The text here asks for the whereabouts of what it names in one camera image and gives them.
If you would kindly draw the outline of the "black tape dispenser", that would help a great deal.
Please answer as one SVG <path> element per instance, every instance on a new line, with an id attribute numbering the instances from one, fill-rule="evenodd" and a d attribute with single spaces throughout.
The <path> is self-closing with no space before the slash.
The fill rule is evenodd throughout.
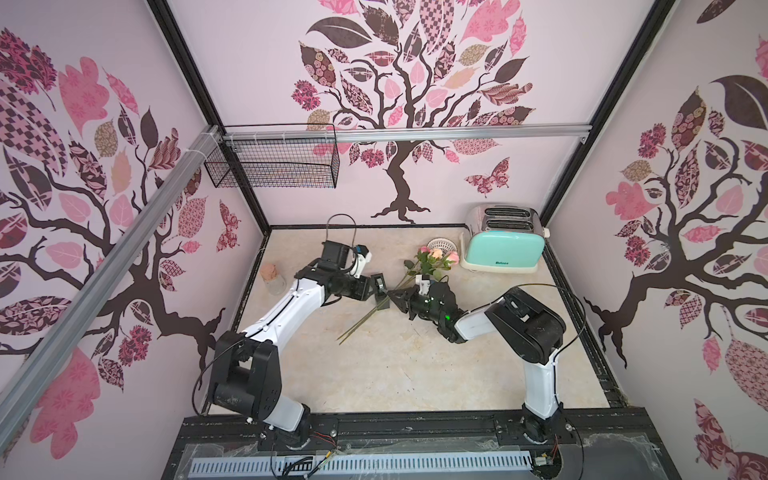
<path id="1" fill-rule="evenodd" d="M 387 284 L 383 273 L 376 273 L 371 276 L 373 281 L 373 291 L 376 296 L 385 296 L 387 294 Z"/>

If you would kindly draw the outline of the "pink rose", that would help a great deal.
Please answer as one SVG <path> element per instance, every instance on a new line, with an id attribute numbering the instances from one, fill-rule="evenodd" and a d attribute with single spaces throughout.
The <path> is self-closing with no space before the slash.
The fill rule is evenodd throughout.
<path id="1" fill-rule="evenodd" d="M 455 265 L 457 265 L 459 263 L 459 254 L 458 254 L 458 252 L 454 252 L 454 253 L 451 253 L 451 254 L 449 254 L 447 256 L 444 256 L 444 262 L 447 264 L 447 266 L 445 267 L 445 277 L 441 281 L 447 279 L 448 278 L 448 272 Z M 410 286 L 408 286 L 408 287 L 412 287 L 414 285 L 419 286 L 420 285 L 419 278 L 421 278 L 422 280 L 425 280 L 428 277 L 427 276 L 422 277 L 421 275 L 417 275 L 415 277 L 415 281 Z"/>
<path id="2" fill-rule="evenodd" d="M 390 302 L 390 298 L 388 296 L 388 292 L 390 290 L 394 291 L 406 288 L 415 281 L 415 277 L 417 275 L 416 271 L 419 269 L 418 264 L 423 263 L 430 252 L 431 250 L 426 245 L 424 245 L 419 248 L 413 260 L 405 260 L 404 266 L 406 267 L 406 274 L 402 277 L 401 281 L 396 286 L 392 287 L 391 289 L 387 287 L 378 287 L 377 285 L 374 286 L 374 307 L 337 338 L 339 344 L 343 344 L 346 340 L 348 340 L 377 311 L 387 308 Z"/>

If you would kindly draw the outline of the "peach rose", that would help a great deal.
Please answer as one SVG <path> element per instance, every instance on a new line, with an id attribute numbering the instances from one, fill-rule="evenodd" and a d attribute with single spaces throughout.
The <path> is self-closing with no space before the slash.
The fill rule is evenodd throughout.
<path id="1" fill-rule="evenodd" d="M 414 258 L 405 261 L 404 265 L 409 276 L 427 276 L 435 281 L 441 281 L 445 277 L 447 266 L 441 249 L 429 249 L 426 246 L 420 247 Z"/>

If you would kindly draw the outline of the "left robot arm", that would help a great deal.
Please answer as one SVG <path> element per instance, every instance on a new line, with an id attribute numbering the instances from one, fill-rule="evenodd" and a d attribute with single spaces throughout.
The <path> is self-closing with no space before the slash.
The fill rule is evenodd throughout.
<path id="1" fill-rule="evenodd" d="M 281 351 L 315 311 L 342 298 L 371 296 L 371 279 L 363 274 L 371 260 L 365 245 L 324 241 L 320 257 L 295 274 L 287 293 L 262 318 L 217 341 L 208 404 L 273 428 L 292 447 L 305 445 L 311 409 L 283 392 Z"/>

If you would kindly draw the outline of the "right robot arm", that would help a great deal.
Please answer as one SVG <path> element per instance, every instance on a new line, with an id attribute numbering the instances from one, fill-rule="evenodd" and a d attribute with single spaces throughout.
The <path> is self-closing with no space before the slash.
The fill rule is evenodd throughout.
<path id="1" fill-rule="evenodd" d="M 409 319 L 431 322 L 451 343 L 499 334 L 523 362 L 525 400 L 519 430 L 528 442 L 543 445 L 555 442 L 556 429 L 564 424 L 557 395 L 557 363 L 567 347 L 567 327 L 559 314 L 525 290 L 528 286 L 513 286 L 470 310 L 458 306 L 455 293 L 443 282 L 420 282 L 391 290 L 387 297 Z"/>

